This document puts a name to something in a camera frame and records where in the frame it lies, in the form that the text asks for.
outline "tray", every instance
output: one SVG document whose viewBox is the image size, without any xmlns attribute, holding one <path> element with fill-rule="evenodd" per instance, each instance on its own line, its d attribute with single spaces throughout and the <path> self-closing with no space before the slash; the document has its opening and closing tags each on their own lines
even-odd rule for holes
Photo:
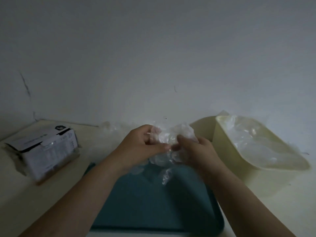
<svg viewBox="0 0 316 237">
<path fill-rule="evenodd" d="M 85 174 L 95 164 L 90 164 Z M 224 228 L 219 205 L 189 167 L 172 169 L 164 186 L 161 167 L 148 164 L 114 185 L 91 231 L 217 236 Z"/>
</svg>

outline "cardboard box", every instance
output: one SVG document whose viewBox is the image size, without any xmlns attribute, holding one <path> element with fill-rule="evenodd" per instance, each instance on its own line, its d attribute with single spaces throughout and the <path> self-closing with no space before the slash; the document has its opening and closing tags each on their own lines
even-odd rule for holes
<svg viewBox="0 0 316 237">
<path fill-rule="evenodd" d="M 49 125 L 25 137 L 8 140 L 5 150 L 17 171 L 41 183 L 79 156 L 76 134 L 62 125 Z"/>
</svg>

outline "person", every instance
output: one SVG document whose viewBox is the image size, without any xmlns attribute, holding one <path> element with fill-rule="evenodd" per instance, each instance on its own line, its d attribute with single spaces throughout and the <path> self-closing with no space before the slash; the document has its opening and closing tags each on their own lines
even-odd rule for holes
<svg viewBox="0 0 316 237">
<path fill-rule="evenodd" d="M 84 237 L 104 205 L 115 182 L 129 170 L 171 146 L 149 145 L 151 125 L 132 130 L 100 164 L 73 186 L 53 207 L 26 229 L 20 237 Z M 260 200 L 219 159 L 212 144 L 198 137 L 199 143 L 178 136 L 190 155 L 193 167 L 211 187 L 235 235 L 294 236 Z"/>
</svg>

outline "yellow bin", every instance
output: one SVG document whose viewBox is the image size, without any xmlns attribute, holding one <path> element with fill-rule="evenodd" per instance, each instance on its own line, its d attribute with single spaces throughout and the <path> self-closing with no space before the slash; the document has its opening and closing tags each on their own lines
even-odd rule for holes
<svg viewBox="0 0 316 237">
<path fill-rule="evenodd" d="M 226 166 L 238 176 L 257 196 L 264 197 L 275 194 L 282 187 L 286 186 L 292 179 L 302 171 L 309 169 L 309 163 L 301 155 L 297 154 L 292 148 L 284 143 L 272 131 L 255 119 L 247 117 L 249 123 L 255 122 L 261 125 L 259 135 L 268 138 L 273 142 L 280 143 L 284 146 L 284 153 L 291 152 L 298 155 L 300 164 L 296 167 L 276 167 L 276 168 L 260 168 L 246 161 L 235 145 L 228 138 L 225 131 L 225 121 L 230 116 L 217 116 L 216 126 L 213 136 L 213 146 L 220 159 Z"/>
</svg>

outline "person's right hand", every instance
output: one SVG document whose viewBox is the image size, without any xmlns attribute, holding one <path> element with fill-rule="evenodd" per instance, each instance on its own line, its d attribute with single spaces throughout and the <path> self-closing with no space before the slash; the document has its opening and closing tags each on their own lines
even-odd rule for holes
<svg viewBox="0 0 316 237">
<path fill-rule="evenodd" d="M 209 140 L 197 136 L 199 143 L 196 143 L 182 135 L 178 135 L 177 139 L 179 145 L 183 147 L 190 156 L 185 164 L 194 168 L 202 178 L 204 178 L 206 174 L 211 174 L 215 177 L 226 169 L 225 164 L 220 160 Z"/>
</svg>

